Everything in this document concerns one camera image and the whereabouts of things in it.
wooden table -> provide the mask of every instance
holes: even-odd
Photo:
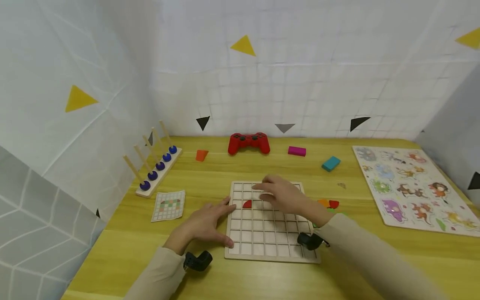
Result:
[[[186,191],[183,218],[150,223],[154,196],[135,196],[135,180],[63,300],[121,299],[173,228],[205,203],[227,196],[233,180],[261,180],[267,173],[303,182],[305,193],[313,199],[339,200],[340,212],[398,249],[452,299],[480,299],[475,288],[480,271],[480,239],[385,226],[351,148],[419,148],[416,144],[387,139],[270,138],[271,152],[267,156],[253,149],[229,156],[227,137],[172,139],[183,148],[183,154],[158,191]],[[307,156],[287,155],[289,145],[307,148]],[[204,162],[195,161],[197,149],[210,151]],[[341,163],[327,173],[320,166],[332,155]],[[347,188],[338,186],[340,182]],[[455,190],[478,215],[464,194]],[[226,231],[226,223],[224,220],[219,224],[220,231]],[[325,247],[320,249],[320,265],[226,260],[223,247],[200,242],[189,248],[196,255],[202,250],[213,255],[211,267],[203,273],[188,272],[173,299],[380,299],[358,273]]]

hand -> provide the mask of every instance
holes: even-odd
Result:
[[[228,205],[229,201],[230,197],[226,197],[217,205],[208,203],[194,211],[185,222],[173,230],[163,247],[183,255],[190,241],[198,239],[219,242],[232,248],[232,239],[216,229],[218,219],[230,214],[237,207],[235,204]]]
[[[305,206],[312,202],[293,184],[278,175],[267,175],[262,183],[252,186],[254,190],[264,190],[270,194],[261,194],[260,199],[287,214],[301,215]]]
[[[273,195],[261,194],[260,199],[271,203],[283,213],[305,217],[318,227],[325,225],[334,216],[323,205],[312,201],[293,184],[278,175],[265,176],[262,183],[255,184],[252,189],[272,193]]]

red game controller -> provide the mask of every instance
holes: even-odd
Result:
[[[267,135],[263,132],[257,132],[256,134],[232,134],[230,136],[230,143],[228,144],[228,153],[235,155],[239,148],[247,146],[260,148],[260,152],[263,154],[270,152]]]

beige sleeve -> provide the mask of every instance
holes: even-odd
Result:
[[[331,251],[355,266],[385,299],[448,299],[424,274],[405,262],[392,246],[344,214],[336,214],[314,233],[330,244]]]
[[[168,300],[185,276],[185,257],[159,247],[124,300]]]

yellow triangle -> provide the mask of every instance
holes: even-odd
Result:
[[[245,53],[245,54],[249,54],[249,55],[252,55],[252,56],[256,56],[247,35],[245,35],[244,37],[239,39],[238,42],[236,42],[235,44],[233,44],[233,46],[230,47],[230,49],[233,49],[233,50],[236,50],[238,52]]]
[[[457,43],[464,46],[473,48],[475,50],[480,49],[480,27],[467,33],[464,36],[459,37],[455,40]]]
[[[76,85],[72,85],[70,90],[70,96],[68,97],[67,107],[65,107],[65,112],[77,110],[89,106],[92,104],[98,103],[93,99],[89,94],[82,91]]]

